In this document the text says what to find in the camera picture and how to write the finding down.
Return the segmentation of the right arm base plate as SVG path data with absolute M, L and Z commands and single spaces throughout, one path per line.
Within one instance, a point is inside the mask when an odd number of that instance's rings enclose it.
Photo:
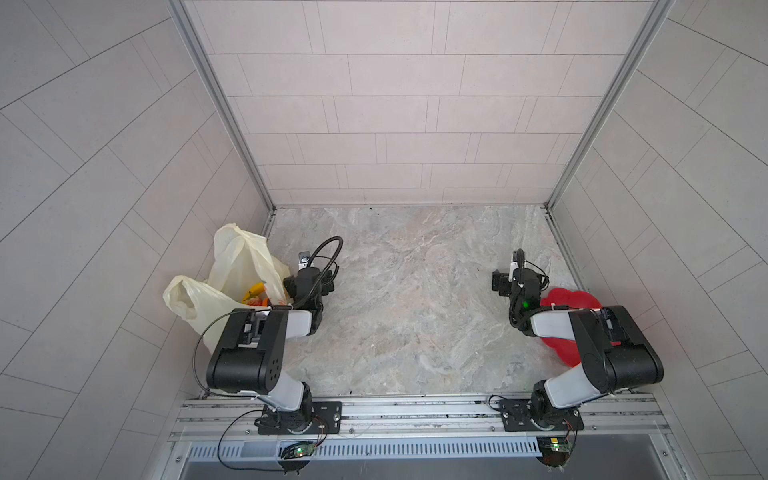
M 562 432 L 584 429 L 577 408 L 558 409 L 544 399 L 511 399 L 497 401 L 506 432 Z

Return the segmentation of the cream plastic shopping bag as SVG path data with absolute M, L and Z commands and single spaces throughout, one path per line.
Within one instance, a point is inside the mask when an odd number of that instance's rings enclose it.
M 252 286 L 262 283 L 267 298 L 275 304 L 291 302 L 283 286 L 289 275 L 288 266 L 271 255 L 265 237 L 230 223 L 214 235 L 214 263 L 208 279 L 177 275 L 163 292 L 163 300 L 204 336 L 205 348 L 213 352 L 224 329 L 222 316 L 243 308 L 241 300 Z

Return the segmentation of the red flower-shaped plate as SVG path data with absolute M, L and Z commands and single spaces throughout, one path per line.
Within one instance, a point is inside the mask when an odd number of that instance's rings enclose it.
M 542 307 L 566 306 L 567 311 L 547 310 L 533 318 L 533 332 L 568 366 L 575 367 L 580 355 L 575 342 L 570 310 L 598 310 L 602 308 L 596 297 L 585 291 L 554 288 L 541 300 Z

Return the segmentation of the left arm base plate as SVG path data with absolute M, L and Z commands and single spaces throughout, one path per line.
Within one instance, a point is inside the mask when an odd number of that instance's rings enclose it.
M 271 410 L 265 406 L 254 424 L 259 435 L 338 434 L 342 407 L 340 401 L 313 401 L 293 412 Z

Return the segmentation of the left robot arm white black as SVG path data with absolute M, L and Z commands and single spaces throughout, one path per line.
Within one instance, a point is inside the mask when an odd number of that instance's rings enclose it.
M 268 424 L 293 433 L 313 424 L 312 394 L 306 383 L 283 371 L 285 344 L 315 334 L 322 322 L 322 298 L 334 291 L 339 267 L 334 257 L 324 257 L 326 265 L 316 267 L 320 257 L 317 251 L 300 253 L 300 269 L 283 281 L 297 307 L 233 310 L 206 369 L 208 387 L 261 399 Z

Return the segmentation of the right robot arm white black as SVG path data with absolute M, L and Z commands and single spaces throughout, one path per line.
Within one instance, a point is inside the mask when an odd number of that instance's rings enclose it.
M 582 404 L 663 380 L 660 357 L 625 307 L 545 304 L 548 285 L 548 275 L 528 262 L 522 249 L 513 252 L 509 272 L 491 274 L 491 289 L 509 299 L 512 327 L 528 337 L 571 342 L 578 354 L 568 371 L 537 382 L 527 403 L 501 399 L 503 414 L 540 430 L 575 430 Z

